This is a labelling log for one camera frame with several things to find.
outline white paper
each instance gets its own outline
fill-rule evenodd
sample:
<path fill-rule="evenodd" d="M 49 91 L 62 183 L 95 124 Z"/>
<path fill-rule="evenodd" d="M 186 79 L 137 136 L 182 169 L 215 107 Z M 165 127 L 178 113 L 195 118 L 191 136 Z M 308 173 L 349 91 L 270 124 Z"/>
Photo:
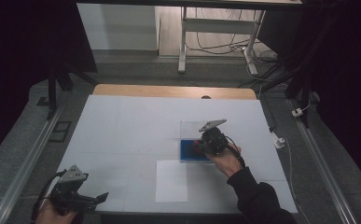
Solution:
<path fill-rule="evenodd" d="M 180 161 L 157 161 L 157 203 L 187 202 L 187 167 Z"/>

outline table leg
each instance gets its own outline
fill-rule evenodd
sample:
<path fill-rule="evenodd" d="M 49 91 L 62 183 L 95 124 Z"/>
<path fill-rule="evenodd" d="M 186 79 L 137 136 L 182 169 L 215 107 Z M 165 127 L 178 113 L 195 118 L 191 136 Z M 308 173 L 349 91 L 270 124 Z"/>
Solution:
<path fill-rule="evenodd" d="M 184 74 L 186 72 L 186 28 L 187 28 L 187 8 L 183 9 L 183 19 L 181 21 L 181 44 L 179 54 L 178 73 Z"/>
<path fill-rule="evenodd" d="M 247 48 L 243 48 L 243 55 L 244 55 L 244 58 L 246 59 L 247 66 L 250 71 L 250 75 L 252 75 L 252 76 L 258 75 L 256 66 L 253 62 L 252 50 L 253 50 L 253 46 L 254 46 L 254 43 L 257 38 L 259 26 L 261 25 L 262 18 L 264 17 L 264 13 L 265 13 L 265 11 L 260 11 L 259 16 L 257 17 L 256 23 L 255 23 L 254 29 L 253 29 L 253 33 L 250 35 L 249 44 L 247 45 Z"/>

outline desk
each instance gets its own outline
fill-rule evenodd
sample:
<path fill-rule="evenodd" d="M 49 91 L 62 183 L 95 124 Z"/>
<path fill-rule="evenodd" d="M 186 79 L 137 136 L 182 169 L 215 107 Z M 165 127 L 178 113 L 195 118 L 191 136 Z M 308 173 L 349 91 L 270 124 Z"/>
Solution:
<path fill-rule="evenodd" d="M 203 95 L 214 99 L 198 99 Z M 228 121 L 220 130 L 242 146 L 256 180 L 273 185 L 281 206 L 296 213 L 262 107 L 250 90 L 99 85 L 58 170 L 77 164 L 90 174 L 80 194 L 94 197 L 108 191 L 107 201 L 96 209 L 102 213 L 239 214 L 232 187 L 213 164 L 179 162 L 183 120 L 223 118 Z M 178 177 L 184 192 L 166 189 L 184 193 L 180 201 L 157 199 L 159 162 L 167 161 L 184 169 Z"/>

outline gray carpet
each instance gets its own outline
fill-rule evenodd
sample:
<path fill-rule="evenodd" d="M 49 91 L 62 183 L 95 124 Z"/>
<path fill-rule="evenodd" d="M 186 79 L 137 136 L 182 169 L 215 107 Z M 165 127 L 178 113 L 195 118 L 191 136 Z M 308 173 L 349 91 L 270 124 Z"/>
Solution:
<path fill-rule="evenodd" d="M 101 83 L 235 88 L 241 83 L 251 80 L 245 73 L 245 63 L 241 60 L 187 59 L 187 72 L 182 76 L 177 74 L 175 59 L 144 57 L 113 61 L 119 63 L 111 63 L 110 61 L 107 58 L 101 60 L 102 63 L 98 64 L 99 75 L 92 75 Z M 268 67 L 262 64 L 257 68 L 263 72 Z M 61 132 L 51 135 L 51 141 L 46 144 L 7 223 L 29 221 L 32 205 L 46 180 L 56 172 L 87 97 L 93 91 L 93 87 L 80 78 L 72 76 L 72 79 L 75 87 L 59 118 L 59 122 L 64 122 L 63 125 L 70 124 L 69 132 L 66 136 Z M 291 117 L 283 89 L 284 87 L 275 88 L 266 92 L 265 97 L 261 94 L 260 100 L 270 127 L 274 128 L 276 134 L 285 138 L 291 146 L 292 180 L 298 203 L 310 223 L 342 223 L 314 166 L 297 124 Z M 47 107 L 36 104 L 41 97 L 47 97 L 47 82 L 32 87 L 30 95 L 30 101 L 17 124 L 0 146 L 0 199 L 46 121 Z M 315 134 L 319 147 L 324 150 L 326 160 L 361 223 L 361 173 L 346 150 L 319 119 L 315 112 L 315 105 L 311 106 L 310 111 L 311 130 Z M 288 145 L 279 149 L 278 154 L 287 180 L 289 180 L 290 154 Z M 298 223 L 308 223 L 301 213 L 294 216 Z M 100 219 L 99 215 L 88 215 L 84 223 L 98 223 Z M 173 218 L 160 216 L 150 218 L 138 216 L 104 217 L 105 223 L 205 223 L 204 220 L 206 221 L 200 217 L 187 216 Z M 215 219 L 215 223 L 225 222 L 224 219 Z"/>

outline forearm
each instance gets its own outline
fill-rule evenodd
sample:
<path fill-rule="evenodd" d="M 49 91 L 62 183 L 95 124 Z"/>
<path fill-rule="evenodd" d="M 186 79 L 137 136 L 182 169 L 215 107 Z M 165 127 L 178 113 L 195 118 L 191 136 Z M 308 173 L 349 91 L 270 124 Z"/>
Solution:
<path fill-rule="evenodd" d="M 248 167 L 232 175 L 228 182 L 238 196 L 238 208 L 251 223 L 296 223 L 290 213 L 280 207 L 274 188 L 257 183 Z"/>

